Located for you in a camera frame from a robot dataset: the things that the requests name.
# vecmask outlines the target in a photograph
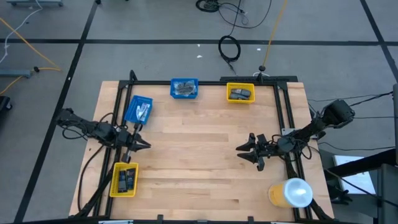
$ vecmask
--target yellow bin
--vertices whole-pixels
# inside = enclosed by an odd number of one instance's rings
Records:
[[[231,89],[233,89],[233,88],[241,88],[244,90],[249,90],[251,92],[249,100],[230,100],[229,94],[231,94]],[[228,103],[243,103],[243,104],[253,103],[255,100],[254,84],[251,84],[251,83],[227,83],[226,84],[226,100],[228,101]]]
[[[134,177],[134,189],[127,190],[127,192],[119,193],[119,171],[121,170],[128,170],[136,168],[136,176]],[[109,196],[111,197],[134,197],[137,190],[137,179],[138,179],[138,163],[124,163],[124,162],[117,162],[113,167],[113,176],[112,176],[112,183],[111,183],[111,193]]]

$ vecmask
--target blue bin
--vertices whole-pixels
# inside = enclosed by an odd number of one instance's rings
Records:
[[[174,93],[174,82],[187,82],[187,81],[194,81],[195,86],[197,88],[195,94],[184,96],[184,95],[176,95]],[[197,78],[173,78],[170,82],[170,96],[175,99],[195,99],[198,96],[198,79]]]
[[[126,121],[137,123],[138,122],[137,113],[136,113],[137,107],[141,106],[143,103],[147,103],[150,105],[149,109],[147,110],[147,114],[145,116],[144,121],[140,121],[141,124],[146,124],[148,121],[150,112],[152,111],[152,98],[148,98],[148,97],[134,95],[130,102],[129,109],[127,109],[127,113],[124,116],[124,119]]]

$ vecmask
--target gray floor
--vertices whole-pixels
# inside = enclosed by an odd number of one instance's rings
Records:
[[[257,29],[236,28],[233,37],[268,39],[281,0],[273,0],[266,21]],[[92,0],[64,0],[65,6],[45,7],[19,31],[25,38],[79,39]],[[398,41],[395,0],[367,0],[385,40]],[[244,0],[250,24],[264,14],[268,1]],[[0,16],[17,27],[32,10],[0,2]],[[233,20],[233,13],[224,12]],[[231,26],[219,14],[200,12],[195,1],[103,0],[88,34],[89,39],[219,39]],[[9,30],[0,24],[0,39]],[[289,0],[275,35],[276,40],[361,40],[377,41],[359,0]],[[0,223],[12,222],[39,154],[77,44],[33,44],[63,68],[63,72],[42,71],[23,79],[7,92],[14,109],[0,128]],[[235,46],[223,50],[234,54]],[[389,47],[398,60],[398,47]],[[25,44],[10,44],[2,68],[31,69],[49,64]],[[233,65],[238,75],[252,75],[262,63],[266,45],[242,45],[241,58]],[[218,80],[233,73],[221,59],[215,44],[86,44],[78,62],[64,107],[92,118],[98,91],[104,80],[127,79],[134,69],[140,80],[170,80],[198,77]],[[390,91],[396,82],[379,46],[273,45],[267,62],[270,75],[296,75],[310,99],[356,96]],[[2,90],[12,78],[0,78]],[[326,103],[311,104],[321,109]],[[355,107],[358,116],[392,115],[392,98],[384,97]],[[394,130],[390,120],[355,120],[341,130],[328,130],[322,141],[345,148],[392,146]],[[84,141],[67,141],[57,128],[49,147],[24,221],[63,218],[68,215]],[[376,151],[343,152],[326,146],[323,150],[344,155],[369,156]],[[362,214],[334,207],[343,221],[371,223]]]

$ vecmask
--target metal pole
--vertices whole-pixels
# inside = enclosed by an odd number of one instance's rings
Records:
[[[394,101],[394,131],[396,137],[396,163],[398,164],[398,84],[392,87],[392,98]]]

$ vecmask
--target gray equipment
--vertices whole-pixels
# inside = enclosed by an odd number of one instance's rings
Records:
[[[19,77],[19,76],[30,78],[32,76],[32,72],[30,70],[11,70],[11,69],[0,70],[0,77]]]
[[[36,0],[7,0],[8,3],[11,3],[13,6],[16,6],[17,3],[32,3],[36,4]],[[62,0],[38,0],[39,3],[57,3],[60,7],[63,6]]]

